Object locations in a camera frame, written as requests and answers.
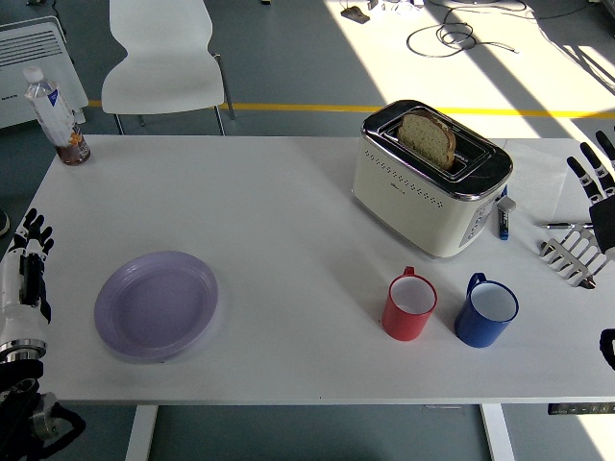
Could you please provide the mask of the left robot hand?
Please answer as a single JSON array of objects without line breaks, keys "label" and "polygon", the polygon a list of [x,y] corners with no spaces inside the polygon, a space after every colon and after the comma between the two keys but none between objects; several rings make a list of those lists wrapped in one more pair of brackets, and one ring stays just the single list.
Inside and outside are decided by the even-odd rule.
[{"label": "left robot hand", "polygon": [[1,263],[1,343],[40,346],[46,342],[51,306],[44,281],[54,245],[53,229],[30,209],[17,227]]}]

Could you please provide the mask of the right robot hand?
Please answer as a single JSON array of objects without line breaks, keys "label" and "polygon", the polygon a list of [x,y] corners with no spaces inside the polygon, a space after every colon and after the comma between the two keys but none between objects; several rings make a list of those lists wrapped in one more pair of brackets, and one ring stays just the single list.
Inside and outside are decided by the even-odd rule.
[{"label": "right robot hand", "polygon": [[567,157],[570,169],[577,176],[590,201],[590,220],[598,247],[607,259],[614,259],[614,175],[587,142],[579,144],[581,153],[589,162],[592,177],[574,157]]}]

